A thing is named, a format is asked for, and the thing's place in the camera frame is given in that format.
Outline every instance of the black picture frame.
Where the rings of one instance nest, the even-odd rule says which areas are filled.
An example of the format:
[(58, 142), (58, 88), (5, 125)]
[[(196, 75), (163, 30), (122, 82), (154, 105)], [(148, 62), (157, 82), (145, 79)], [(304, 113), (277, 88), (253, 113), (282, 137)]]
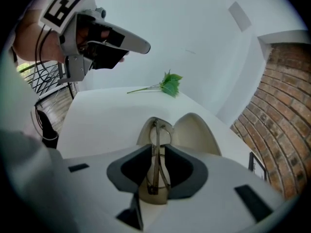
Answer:
[(253, 153), (249, 153), (249, 162), (248, 162), (248, 169), (252, 172), (254, 172), (254, 160), (259, 164), (259, 167), (263, 170), (264, 172), (264, 180), (267, 180), (267, 170), (266, 168), (262, 165), (261, 161), (257, 158), (257, 156)]

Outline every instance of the black and white square marker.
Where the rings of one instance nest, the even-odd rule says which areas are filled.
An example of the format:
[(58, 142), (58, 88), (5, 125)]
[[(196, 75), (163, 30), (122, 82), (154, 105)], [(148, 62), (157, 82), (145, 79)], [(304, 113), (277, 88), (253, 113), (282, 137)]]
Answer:
[(43, 18), (61, 27), (67, 16), (80, 0), (54, 0)]

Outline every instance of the brick wall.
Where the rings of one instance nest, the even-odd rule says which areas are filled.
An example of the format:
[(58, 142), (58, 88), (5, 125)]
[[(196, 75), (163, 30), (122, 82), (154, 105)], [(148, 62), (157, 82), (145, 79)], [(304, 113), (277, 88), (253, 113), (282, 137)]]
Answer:
[(251, 102), (231, 129), (264, 162), (285, 198), (311, 177), (311, 46), (275, 44)]

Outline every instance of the green plant sprig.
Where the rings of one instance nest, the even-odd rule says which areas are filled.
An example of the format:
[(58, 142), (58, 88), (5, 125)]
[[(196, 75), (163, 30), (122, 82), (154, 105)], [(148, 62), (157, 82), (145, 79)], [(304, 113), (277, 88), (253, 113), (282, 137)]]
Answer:
[(159, 84), (155, 84), (146, 88), (142, 88), (142, 89), (138, 89), (135, 91), (130, 91), (129, 93), (133, 93), (133, 92), (137, 92), (137, 91), (144, 91), (144, 90), (154, 90), (154, 89), (160, 89), (161, 91), (163, 91), (164, 93), (172, 96), (173, 98), (176, 97), (176, 95), (179, 93), (178, 87), (179, 87), (179, 81), (182, 79), (183, 77), (172, 73), (171, 74), (171, 70), (169, 70), (169, 73), (164, 73), (164, 78), (162, 80), (162, 82), (160, 82)]

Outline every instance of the metal railing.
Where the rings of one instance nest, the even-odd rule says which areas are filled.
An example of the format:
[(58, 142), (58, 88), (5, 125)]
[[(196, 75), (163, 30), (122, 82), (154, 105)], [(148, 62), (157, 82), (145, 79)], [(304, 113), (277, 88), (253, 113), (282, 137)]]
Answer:
[(33, 64), (19, 71), (24, 80), (39, 96), (57, 87), (57, 81), (59, 80), (58, 63), (56, 61), (46, 61), (43, 63), (45, 69), (39, 62), (37, 63), (38, 70)]

